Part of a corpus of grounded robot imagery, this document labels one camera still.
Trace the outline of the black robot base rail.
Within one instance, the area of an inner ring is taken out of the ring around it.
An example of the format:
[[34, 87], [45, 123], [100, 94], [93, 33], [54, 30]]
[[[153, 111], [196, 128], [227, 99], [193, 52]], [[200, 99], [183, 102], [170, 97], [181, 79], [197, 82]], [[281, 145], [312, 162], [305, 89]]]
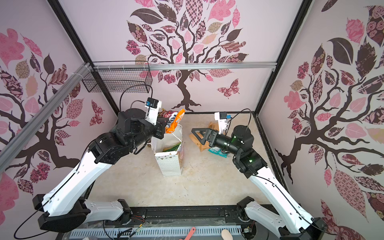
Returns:
[[[240, 226], [243, 240], [276, 240], [277, 237], [261, 224], [241, 220], [237, 206], [189, 206], [189, 207], [133, 207], [131, 221], [125, 225], [106, 221], [86, 223], [77, 229], [136, 228], [126, 240], [142, 228], [152, 227], [198, 227], [198, 226]], [[58, 240], [65, 240], [68, 234], [58, 234]]]

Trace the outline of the white patterned paper gift bag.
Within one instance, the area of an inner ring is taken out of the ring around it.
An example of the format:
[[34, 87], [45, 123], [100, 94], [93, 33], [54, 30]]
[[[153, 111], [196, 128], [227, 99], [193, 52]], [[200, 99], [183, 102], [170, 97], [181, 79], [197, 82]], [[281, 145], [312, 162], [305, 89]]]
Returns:
[[[177, 152], [163, 153], [167, 147], [182, 143]], [[171, 134], [165, 134], [163, 139], [152, 137], [152, 151], [164, 177], [181, 176], [184, 164], [183, 126], [178, 125]]]

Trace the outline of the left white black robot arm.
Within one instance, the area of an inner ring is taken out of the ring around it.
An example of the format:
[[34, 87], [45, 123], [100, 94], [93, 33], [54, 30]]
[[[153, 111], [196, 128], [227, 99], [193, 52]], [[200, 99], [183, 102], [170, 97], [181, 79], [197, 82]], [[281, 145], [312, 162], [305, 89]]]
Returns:
[[131, 108], [118, 114], [116, 125], [91, 141], [77, 166], [49, 193], [33, 198], [41, 230], [70, 232], [83, 223], [111, 221], [127, 224], [133, 212], [127, 202], [95, 202], [82, 195], [120, 158], [137, 155], [152, 139], [162, 139], [168, 119]]

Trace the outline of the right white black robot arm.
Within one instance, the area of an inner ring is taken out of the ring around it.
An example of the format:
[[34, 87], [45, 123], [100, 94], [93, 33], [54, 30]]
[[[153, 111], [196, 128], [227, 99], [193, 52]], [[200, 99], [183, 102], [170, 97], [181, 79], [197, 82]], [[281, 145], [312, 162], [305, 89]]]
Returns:
[[253, 149], [254, 136], [248, 127], [239, 125], [231, 136], [209, 128], [194, 128], [192, 134], [204, 145], [234, 155], [233, 163], [240, 173], [255, 184], [274, 206], [276, 213], [248, 200], [241, 207], [248, 219], [272, 232], [281, 240], [320, 240], [326, 228], [321, 218], [314, 218], [288, 193], [275, 178], [266, 161]]

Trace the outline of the teal pink snack packet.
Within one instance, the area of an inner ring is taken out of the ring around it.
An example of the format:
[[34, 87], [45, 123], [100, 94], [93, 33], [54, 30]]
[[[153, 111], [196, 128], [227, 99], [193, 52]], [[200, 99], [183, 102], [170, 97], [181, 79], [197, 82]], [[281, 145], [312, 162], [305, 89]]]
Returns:
[[214, 155], [216, 155], [216, 156], [220, 156], [220, 157], [223, 157], [223, 158], [227, 158], [228, 157], [228, 153], [226, 151], [222, 151], [218, 147], [210, 148], [209, 152], [214, 154]]

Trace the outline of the orange candy snack packet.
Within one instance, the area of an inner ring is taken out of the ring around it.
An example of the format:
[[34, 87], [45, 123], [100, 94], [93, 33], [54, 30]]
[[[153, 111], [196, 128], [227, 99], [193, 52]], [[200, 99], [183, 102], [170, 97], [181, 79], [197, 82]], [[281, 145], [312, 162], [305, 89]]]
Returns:
[[175, 131], [176, 127], [182, 120], [185, 114], [185, 109], [181, 109], [179, 112], [176, 111], [163, 111], [160, 113], [162, 118], [167, 118], [168, 122], [166, 124], [166, 133], [171, 134]]

